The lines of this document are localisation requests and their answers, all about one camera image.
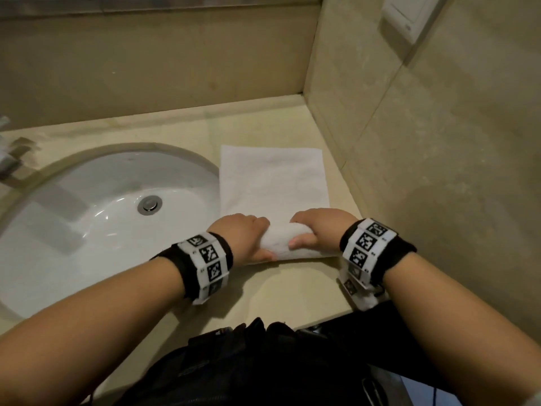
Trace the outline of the chrome sink drain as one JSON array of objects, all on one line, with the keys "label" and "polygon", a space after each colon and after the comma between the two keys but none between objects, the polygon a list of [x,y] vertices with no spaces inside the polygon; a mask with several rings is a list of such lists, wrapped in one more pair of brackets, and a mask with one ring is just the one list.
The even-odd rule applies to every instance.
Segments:
[{"label": "chrome sink drain", "polygon": [[150,195],[140,200],[137,211],[143,216],[156,214],[163,206],[163,200],[157,195]]}]

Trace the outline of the chrome faucet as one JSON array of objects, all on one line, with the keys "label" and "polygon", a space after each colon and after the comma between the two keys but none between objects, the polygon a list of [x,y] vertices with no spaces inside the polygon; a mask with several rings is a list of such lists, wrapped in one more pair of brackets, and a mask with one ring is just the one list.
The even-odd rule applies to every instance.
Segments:
[{"label": "chrome faucet", "polygon": [[23,157],[39,149],[38,144],[26,137],[8,141],[0,132],[0,184],[17,188],[22,180],[15,173],[25,167]]}]

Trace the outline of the white wall switch plate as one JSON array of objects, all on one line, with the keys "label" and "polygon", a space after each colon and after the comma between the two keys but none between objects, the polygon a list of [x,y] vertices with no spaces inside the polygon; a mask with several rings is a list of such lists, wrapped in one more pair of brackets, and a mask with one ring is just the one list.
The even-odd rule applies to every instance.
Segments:
[{"label": "white wall switch plate", "polygon": [[382,16],[414,45],[441,0],[385,0]]}]

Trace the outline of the black chest bag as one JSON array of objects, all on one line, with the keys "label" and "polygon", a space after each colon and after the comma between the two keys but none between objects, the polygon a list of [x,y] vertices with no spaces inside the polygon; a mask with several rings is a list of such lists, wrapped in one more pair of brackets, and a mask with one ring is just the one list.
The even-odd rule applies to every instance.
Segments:
[{"label": "black chest bag", "polygon": [[114,406],[388,406],[369,365],[454,393],[386,301],[319,333],[256,318],[193,337]]}]

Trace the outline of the person's right forearm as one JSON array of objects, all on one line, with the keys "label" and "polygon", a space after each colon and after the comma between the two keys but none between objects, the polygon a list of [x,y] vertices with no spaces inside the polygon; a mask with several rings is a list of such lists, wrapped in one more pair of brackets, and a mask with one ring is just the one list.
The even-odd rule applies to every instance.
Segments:
[{"label": "person's right forearm", "polygon": [[409,253],[383,285],[464,406],[522,406],[541,392],[541,347],[436,266]]}]

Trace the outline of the right black marker wristband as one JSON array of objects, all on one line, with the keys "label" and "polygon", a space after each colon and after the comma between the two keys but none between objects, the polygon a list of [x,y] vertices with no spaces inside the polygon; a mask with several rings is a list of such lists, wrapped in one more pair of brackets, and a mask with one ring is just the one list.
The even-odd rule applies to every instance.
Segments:
[{"label": "right black marker wristband", "polygon": [[353,306],[367,311],[389,300],[383,276],[417,248],[389,227],[370,218],[348,228],[340,241],[339,284]]}]

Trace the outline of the person's right hand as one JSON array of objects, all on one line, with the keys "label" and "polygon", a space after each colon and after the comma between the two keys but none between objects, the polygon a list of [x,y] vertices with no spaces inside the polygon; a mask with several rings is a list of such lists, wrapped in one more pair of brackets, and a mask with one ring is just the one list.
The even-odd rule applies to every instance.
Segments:
[{"label": "person's right hand", "polygon": [[340,242],[346,231],[357,224],[353,214],[335,208],[314,208],[297,212],[291,223],[306,225],[318,238],[318,250],[325,254],[338,254]]}]

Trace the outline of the person's left forearm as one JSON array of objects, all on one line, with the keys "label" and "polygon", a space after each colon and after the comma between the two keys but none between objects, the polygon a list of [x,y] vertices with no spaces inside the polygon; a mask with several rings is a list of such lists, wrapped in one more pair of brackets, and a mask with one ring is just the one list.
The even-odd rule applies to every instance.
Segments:
[{"label": "person's left forearm", "polygon": [[88,287],[0,336],[0,406],[73,406],[185,295],[157,258]]}]

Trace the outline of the black marker wristband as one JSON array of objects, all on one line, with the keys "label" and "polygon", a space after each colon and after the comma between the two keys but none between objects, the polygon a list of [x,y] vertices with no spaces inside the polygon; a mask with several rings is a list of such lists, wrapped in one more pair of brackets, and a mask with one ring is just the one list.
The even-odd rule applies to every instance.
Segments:
[{"label": "black marker wristband", "polygon": [[340,241],[339,284],[353,306],[367,311],[389,300],[383,276],[417,248],[389,227],[370,218],[348,228]]},{"label": "black marker wristband", "polygon": [[226,240],[203,232],[172,244],[154,258],[165,258],[178,269],[185,286],[185,298],[193,305],[204,304],[228,284],[233,254]]}]

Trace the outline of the white towel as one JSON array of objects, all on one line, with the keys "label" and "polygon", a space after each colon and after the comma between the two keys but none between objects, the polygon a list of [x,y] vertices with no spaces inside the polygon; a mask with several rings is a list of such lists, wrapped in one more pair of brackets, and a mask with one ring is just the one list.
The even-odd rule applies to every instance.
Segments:
[{"label": "white towel", "polygon": [[261,238],[261,247],[278,261],[336,256],[288,247],[292,238],[312,232],[306,225],[291,223],[294,214],[329,207],[320,149],[223,145],[220,159],[222,216],[242,213],[267,218],[270,226]]}]

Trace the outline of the white oval sink basin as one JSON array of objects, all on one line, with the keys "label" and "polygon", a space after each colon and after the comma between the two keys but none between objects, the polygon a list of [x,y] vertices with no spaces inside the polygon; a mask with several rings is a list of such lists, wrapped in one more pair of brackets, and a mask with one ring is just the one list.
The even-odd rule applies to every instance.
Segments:
[{"label": "white oval sink basin", "polygon": [[[220,209],[217,164],[170,144],[101,145],[20,179],[0,184],[0,330],[205,230]],[[163,206],[143,216],[150,195]]]}]

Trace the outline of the left black marker wristband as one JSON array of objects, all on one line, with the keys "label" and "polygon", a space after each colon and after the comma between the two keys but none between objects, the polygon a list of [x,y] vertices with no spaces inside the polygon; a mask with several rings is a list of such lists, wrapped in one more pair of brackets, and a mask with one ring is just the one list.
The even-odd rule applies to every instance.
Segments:
[{"label": "left black marker wristband", "polygon": [[226,240],[203,232],[172,244],[154,258],[165,258],[178,269],[185,286],[185,298],[193,305],[204,304],[228,284],[233,254]]}]

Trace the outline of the person's left hand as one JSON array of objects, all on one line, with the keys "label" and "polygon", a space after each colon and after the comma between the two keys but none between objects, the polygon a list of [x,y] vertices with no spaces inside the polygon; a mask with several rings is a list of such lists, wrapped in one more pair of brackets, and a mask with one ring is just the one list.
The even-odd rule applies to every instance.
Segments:
[{"label": "person's left hand", "polygon": [[262,263],[253,262],[253,253],[262,248],[261,238],[269,226],[265,217],[237,213],[219,218],[207,231],[225,239],[233,255],[233,267],[241,267]]}]

